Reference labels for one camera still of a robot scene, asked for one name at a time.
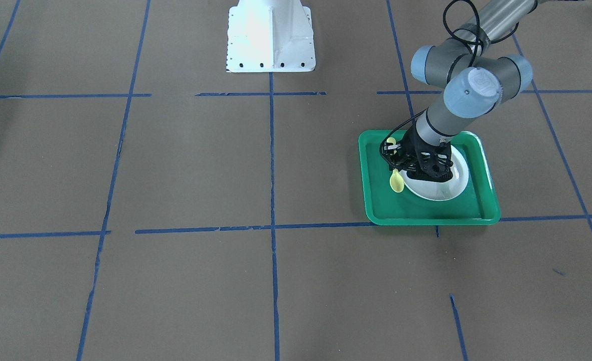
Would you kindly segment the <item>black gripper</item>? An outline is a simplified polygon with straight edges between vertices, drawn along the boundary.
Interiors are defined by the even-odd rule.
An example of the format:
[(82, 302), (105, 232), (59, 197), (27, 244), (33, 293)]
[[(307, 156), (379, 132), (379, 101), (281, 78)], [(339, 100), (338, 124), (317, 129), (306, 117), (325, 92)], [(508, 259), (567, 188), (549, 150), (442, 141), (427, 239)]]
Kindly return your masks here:
[(396, 169), (404, 171), (410, 179), (445, 183), (454, 177), (450, 142), (441, 142), (438, 146), (425, 142), (413, 123), (398, 144)]

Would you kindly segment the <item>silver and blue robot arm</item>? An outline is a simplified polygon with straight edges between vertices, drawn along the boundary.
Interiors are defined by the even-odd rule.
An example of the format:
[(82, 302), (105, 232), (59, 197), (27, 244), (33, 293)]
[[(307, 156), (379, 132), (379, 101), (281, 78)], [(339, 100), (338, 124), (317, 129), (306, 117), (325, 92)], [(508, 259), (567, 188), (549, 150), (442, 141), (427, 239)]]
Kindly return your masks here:
[(521, 55), (488, 59), (484, 54), (512, 36), (539, 1), (490, 1), (481, 10), (468, 1), (472, 18), (451, 29), (447, 14), (454, 5), (450, 2), (442, 15), (448, 39), (418, 49), (410, 64), (416, 80), (442, 89), (442, 94), (406, 122), (410, 127), (401, 140), (384, 139), (379, 147), (391, 171), (415, 180), (452, 179), (451, 141), (475, 119), (525, 91), (534, 78), (530, 62)]

